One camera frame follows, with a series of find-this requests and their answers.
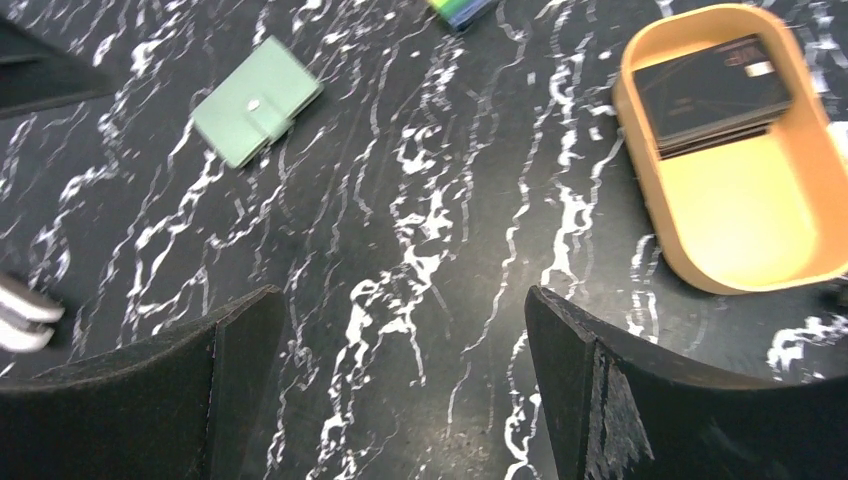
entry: colorful box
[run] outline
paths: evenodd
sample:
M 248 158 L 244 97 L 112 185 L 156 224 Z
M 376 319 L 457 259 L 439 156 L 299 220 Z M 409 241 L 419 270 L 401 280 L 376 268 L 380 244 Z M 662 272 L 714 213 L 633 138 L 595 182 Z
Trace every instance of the colorful box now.
M 427 0 L 455 30 L 464 30 L 495 4 L 493 0 Z

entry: black card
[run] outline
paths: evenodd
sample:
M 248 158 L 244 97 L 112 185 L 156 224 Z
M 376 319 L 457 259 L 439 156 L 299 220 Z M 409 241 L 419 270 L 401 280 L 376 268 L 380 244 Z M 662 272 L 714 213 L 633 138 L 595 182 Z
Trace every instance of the black card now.
M 773 121 L 789 91 L 758 35 L 748 35 L 633 74 L 660 149 Z

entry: table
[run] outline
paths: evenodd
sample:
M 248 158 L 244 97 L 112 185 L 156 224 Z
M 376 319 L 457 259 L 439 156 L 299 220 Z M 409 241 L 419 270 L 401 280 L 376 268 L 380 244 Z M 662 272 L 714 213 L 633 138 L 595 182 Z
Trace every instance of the table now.
M 554 478 L 528 287 L 691 358 L 806 382 L 848 371 L 827 285 L 717 297 L 663 262 L 611 106 L 627 41 L 701 0 L 502 1 L 462 36 L 422 0 L 13 0 L 116 75 L 111 98 L 0 122 L 0 268 L 61 299 L 29 376 L 256 287 L 291 322 L 245 472 Z M 754 2 L 846 116 L 848 4 Z M 189 111 L 268 35 L 326 90 L 242 171 Z

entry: mint green wallet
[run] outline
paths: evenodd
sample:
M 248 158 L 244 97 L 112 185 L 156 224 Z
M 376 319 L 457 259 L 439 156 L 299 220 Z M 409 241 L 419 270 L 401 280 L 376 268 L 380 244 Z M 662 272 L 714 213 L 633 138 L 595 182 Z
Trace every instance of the mint green wallet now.
M 292 126 L 321 84 L 269 37 L 191 112 L 194 126 L 221 158 L 239 168 Z

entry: white marble veining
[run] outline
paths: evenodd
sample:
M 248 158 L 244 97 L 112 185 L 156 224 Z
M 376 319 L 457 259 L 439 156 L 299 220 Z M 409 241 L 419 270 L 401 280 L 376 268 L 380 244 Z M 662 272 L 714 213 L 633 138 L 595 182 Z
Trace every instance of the white marble veining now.
M 848 334 L 798 290 L 740 345 L 728 325 L 762 309 L 698 297 L 661 259 L 610 89 L 641 26 L 707 3 L 504 0 L 455 35 L 412 0 L 13 0 L 0 12 L 119 82 L 0 122 L 0 262 L 71 304 L 54 363 L 282 286 L 265 478 L 553 478 L 533 284 L 679 353 L 749 349 L 757 365 L 713 363 L 781 380 L 827 376 L 808 354 Z M 749 3 L 797 33 L 844 144 L 848 18 Z M 269 35 L 327 88 L 232 171 L 189 112 Z M 0 377 L 38 361 L 0 356 Z

